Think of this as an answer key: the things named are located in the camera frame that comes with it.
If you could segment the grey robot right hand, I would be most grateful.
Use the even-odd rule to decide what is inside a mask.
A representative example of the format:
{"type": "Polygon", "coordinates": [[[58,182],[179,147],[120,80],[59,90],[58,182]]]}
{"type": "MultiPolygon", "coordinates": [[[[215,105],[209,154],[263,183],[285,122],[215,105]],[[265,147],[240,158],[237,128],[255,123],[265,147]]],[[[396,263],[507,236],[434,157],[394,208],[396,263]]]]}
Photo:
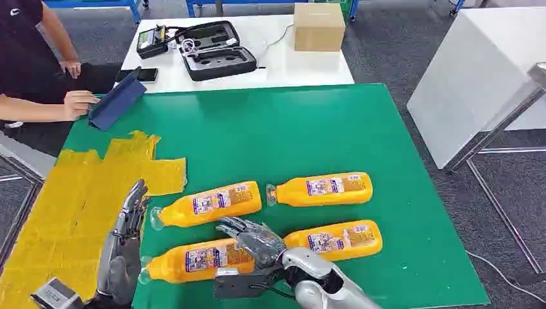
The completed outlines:
{"type": "Polygon", "coordinates": [[[256,270],[270,268],[279,263],[287,246],[283,239],[265,224],[239,217],[221,217],[216,230],[233,238],[254,259],[256,270]]]}

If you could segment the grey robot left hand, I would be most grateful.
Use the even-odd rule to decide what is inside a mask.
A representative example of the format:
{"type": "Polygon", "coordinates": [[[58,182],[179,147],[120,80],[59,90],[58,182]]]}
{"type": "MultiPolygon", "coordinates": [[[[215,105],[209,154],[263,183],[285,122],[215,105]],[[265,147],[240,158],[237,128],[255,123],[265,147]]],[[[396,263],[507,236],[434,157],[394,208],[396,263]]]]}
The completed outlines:
{"type": "Polygon", "coordinates": [[[148,188],[139,179],[125,197],[102,247],[97,294],[121,308],[130,308],[140,272],[141,228],[147,210],[148,188]]]}

